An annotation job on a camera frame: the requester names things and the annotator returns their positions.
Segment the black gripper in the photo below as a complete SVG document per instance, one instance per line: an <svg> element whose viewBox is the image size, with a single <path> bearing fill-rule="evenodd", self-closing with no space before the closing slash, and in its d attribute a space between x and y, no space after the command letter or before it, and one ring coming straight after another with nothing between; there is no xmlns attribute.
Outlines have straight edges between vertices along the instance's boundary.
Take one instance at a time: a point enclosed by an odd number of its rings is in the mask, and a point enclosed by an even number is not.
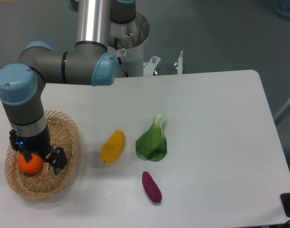
<svg viewBox="0 0 290 228"><path fill-rule="evenodd" d="M44 161L53 167L55 175L59 175L68 163L64 149L51 146L48 126L41 133L31 137L18 136L17 131L12 129L9 139L12 149L19 151L26 163L32 160L32 153L36 152L43 156Z"/></svg>

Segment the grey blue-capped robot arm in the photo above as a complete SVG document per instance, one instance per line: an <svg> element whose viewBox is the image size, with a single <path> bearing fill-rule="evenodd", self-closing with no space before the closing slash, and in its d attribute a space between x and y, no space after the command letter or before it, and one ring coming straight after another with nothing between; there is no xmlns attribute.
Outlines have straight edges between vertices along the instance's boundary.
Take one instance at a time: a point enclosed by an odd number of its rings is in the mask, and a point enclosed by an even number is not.
<svg viewBox="0 0 290 228"><path fill-rule="evenodd" d="M127 24L136 17L133 0L69 0L78 12L73 52L54 52L41 41L29 43L16 64L0 69L0 100L11 125L12 149L30 162L34 155L55 174L67 165L61 147L53 148L41 94L47 83L109 86L116 76L116 58L107 51L109 24Z"/></svg>

